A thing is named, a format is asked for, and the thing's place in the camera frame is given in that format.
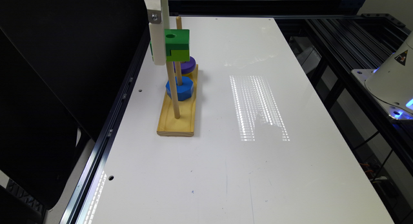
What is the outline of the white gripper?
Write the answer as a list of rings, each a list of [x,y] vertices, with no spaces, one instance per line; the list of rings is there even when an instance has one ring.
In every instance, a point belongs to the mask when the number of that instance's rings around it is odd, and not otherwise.
[[[149,20],[152,57],[155,65],[166,63],[165,29],[170,28],[168,0],[144,0]]]

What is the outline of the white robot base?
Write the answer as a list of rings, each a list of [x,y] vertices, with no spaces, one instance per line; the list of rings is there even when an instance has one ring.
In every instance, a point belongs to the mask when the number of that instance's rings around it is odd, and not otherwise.
[[[412,35],[378,68],[352,74],[389,117],[412,121]]]

